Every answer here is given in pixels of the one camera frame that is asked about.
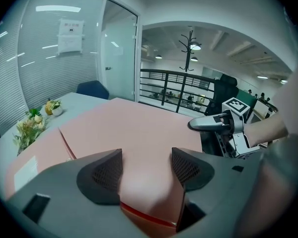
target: white sleeve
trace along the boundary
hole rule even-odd
[[[289,134],[298,134],[298,68],[273,98]]]

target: potted plant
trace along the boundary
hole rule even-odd
[[[27,118],[16,125],[20,135],[15,135],[13,139],[18,146],[17,155],[31,145],[46,127],[46,120],[37,109],[30,109],[25,113]]]
[[[63,112],[61,101],[51,101],[51,110],[53,115],[59,116]]]

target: pink table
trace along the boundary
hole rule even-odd
[[[37,161],[38,173],[51,166],[73,159],[60,130],[58,128],[52,130],[25,149],[10,165],[5,177],[6,199],[9,199],[15,193],[14,175],[33,157]]]
[[[183,189],[171,170],[172,147],[202,151],[190,117],[114,99],[60,127],[77,158],[123,150],[121,201],[147,215],[177,222]]]

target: coat rack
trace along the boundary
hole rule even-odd
[[[192,40],[196,39],[196,38],[192,38],[192,33],[193,33],[193,30],[190,31],[190,33],[189,33],[189,38],[186,37],[185,35],[181,34],[181,36],[187,38],[187,40],[188,40],[188,45],[185,45],[183,42],[179,41],[179,42],[182,43],[182,44],[186,47],[186,49],[187,49],[187,51],[181,50],[182,52],[187,53],[187,60],[186,60],[186,62],[185,62],[185,68],[181,68],[181,67],[180,67],[180,69],[185,70],[185,72],[187,72],[188,70],[189,70],[189,71],[192,71],[192,69],[189,69],[190,56],[191,56],[191,54],[194,54],[194,53],[192,52],[191,45],[192,45]]]

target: window blind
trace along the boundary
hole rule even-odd
[[[0,134],[25,116],[26,102],[20,88],[16,56],[17,35],[27,0],[17,0],[0,23]]]
[[[29,108],[97,79],[97,28],[103,0],[30,0],[22,20],[19,75]],[[82,54],[57,55],[60,19],[84,20]]]

